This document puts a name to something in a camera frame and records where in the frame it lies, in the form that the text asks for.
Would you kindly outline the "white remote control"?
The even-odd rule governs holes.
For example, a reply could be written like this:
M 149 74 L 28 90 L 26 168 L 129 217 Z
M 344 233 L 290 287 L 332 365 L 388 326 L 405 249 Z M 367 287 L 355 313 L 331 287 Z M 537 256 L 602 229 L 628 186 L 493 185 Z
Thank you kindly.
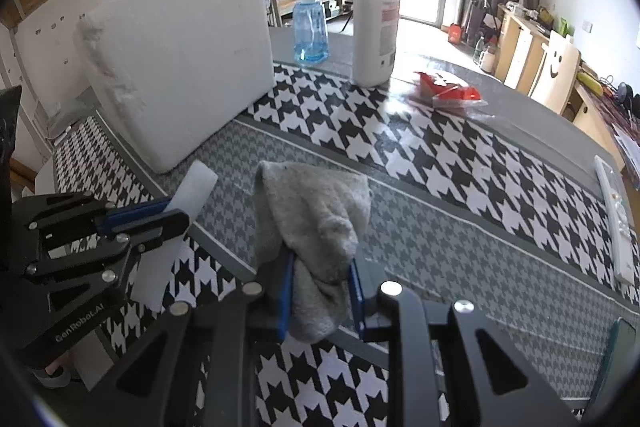
M 614 277 L 620 283 L 634 285 L 634 250 L 624 186 L 620 174 L 599 155 L 594 156 L 594 170 L 603 195 L 611 236 Z

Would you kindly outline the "grey sock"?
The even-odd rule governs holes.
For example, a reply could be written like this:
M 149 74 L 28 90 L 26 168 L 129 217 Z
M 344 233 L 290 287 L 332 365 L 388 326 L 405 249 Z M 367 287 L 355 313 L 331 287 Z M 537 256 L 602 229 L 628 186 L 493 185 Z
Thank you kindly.
M 347 317 L 347 277 L 371 213 L 361 173 L 261 161 L 254 181 L 255 258 L 294 253 L 290 335 L 318 343 Z

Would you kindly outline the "blue spray bottle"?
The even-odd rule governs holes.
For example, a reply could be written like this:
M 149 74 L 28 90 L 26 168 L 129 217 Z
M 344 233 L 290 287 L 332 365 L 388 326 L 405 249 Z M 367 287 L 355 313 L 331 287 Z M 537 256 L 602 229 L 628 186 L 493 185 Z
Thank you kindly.
M 293 9 L 294 58 L 300 64 L 318 64 L 329 57 L 324 9 L 318 0 L 298 0 Z

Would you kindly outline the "dark green smartphone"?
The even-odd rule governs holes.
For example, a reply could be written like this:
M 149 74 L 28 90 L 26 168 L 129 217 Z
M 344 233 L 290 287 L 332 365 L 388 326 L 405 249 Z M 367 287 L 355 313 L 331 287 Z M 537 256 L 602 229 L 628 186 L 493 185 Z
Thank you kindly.
M 596 382 L 593 385 L 590 401 L 586 407 L 582 422 L 589 424 L 599 419 L 605 408 L 612 405 L 623 383 L 630 377 L 631 369 L 639 355 L 637 327 L 619 317 L 608 334 L 604 357 Z

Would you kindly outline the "red plastic wrapper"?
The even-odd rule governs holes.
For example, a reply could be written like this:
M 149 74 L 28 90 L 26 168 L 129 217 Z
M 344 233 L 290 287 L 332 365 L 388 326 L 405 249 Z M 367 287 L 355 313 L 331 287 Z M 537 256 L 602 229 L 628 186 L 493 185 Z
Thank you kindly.
M 416 80 L 416 96 L 422 102 L 440 109 L 471 109 L 487 104 L 480 91 L 450 72 L 412 73 Z

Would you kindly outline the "wooden smiley chair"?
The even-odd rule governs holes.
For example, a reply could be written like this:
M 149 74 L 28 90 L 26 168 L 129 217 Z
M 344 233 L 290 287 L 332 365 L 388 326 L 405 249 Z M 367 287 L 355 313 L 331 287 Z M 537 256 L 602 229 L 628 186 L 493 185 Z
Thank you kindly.
M 561 115 L 574 88 L 581 58 L 571 36 L 563 37 L 551 31 L 547 52 L 529 98 Z

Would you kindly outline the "wooden desk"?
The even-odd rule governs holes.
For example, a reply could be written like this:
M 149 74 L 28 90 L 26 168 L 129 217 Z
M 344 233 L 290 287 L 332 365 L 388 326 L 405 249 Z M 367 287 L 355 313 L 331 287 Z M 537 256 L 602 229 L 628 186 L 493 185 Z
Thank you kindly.
M 503 4 L 498 6 L 498 12 L 501 26 L 494 75 L 506 87 L 528 96 L 553 30 L 544 30 Z M 604 87 L 581 58 L 574 88 L 560 116 L 604 148 L 612 156 L 614 166 L 625 176 L 632 176 L 632 167 L 624 156 L 624 145 L 633 140 L 631 133 L 624 131 L 620 124 L 612 126 L 606 121 L 606 104 Z

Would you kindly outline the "houndstooth table cloth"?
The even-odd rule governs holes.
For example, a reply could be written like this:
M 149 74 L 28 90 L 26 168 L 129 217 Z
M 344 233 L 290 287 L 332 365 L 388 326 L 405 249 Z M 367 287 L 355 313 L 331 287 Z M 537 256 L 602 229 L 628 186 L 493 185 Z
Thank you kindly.
M 613 280 L 602 193 L 587 173 L 600 150 L 580 138 L 587 150 L 577 165 L 554 165 L 480 123 L 482 113 L 436 112 L 408 93 L 407 80 L 352 86 L 347 37 L 332 36 L 338 57 L 302 69 L 291 31 L 270 36 L 274 89 L 174 170 L 152 173 L 100 110 L 56 148 L 55 187 L 128 206 L 175 191 L 194 159 L 209 165 L 218 184 L 186 236 L 192 251 L 171 267 L 163 302 L 201 305 L 252 271 L 259 161 L 365 174 L 372 204 L 363 254 L 430 300 L 480 305 L 581 418 L 614 321 L 639 332 L 638 239 L 631 229 L 638 268 L 623 289 Z M 288 339 L 258 351 L 259 426 L 386 424 L 386 350 L 366 348 L 345 326 L 316 345 Z

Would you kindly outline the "white lotion pump bottle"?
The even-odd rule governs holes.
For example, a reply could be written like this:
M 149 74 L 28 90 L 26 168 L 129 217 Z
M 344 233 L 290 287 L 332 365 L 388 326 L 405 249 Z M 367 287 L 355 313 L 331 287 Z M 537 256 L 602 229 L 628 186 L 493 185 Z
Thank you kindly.
M 374 88 L 390 80 L 395 57 L 400 0 L 354 0 L 352 82 Z

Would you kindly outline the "white styrofoam box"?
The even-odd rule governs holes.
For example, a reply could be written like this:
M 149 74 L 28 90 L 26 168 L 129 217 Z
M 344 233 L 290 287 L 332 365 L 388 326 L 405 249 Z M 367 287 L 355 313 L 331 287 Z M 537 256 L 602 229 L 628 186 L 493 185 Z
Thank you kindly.
M 265 0 L 110 0 L 74 45 L 108 122 L 156 173 L 274 86 Z

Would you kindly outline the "orange bottle on floor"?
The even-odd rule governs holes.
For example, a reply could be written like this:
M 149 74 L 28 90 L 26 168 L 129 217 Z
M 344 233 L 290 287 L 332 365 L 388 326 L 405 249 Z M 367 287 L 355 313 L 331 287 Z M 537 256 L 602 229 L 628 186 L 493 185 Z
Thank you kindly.
M 451 24 L 447 28 L 447 40 L 451 44 L 459 44 L 462 41 L 463 29 L 458 24 Z

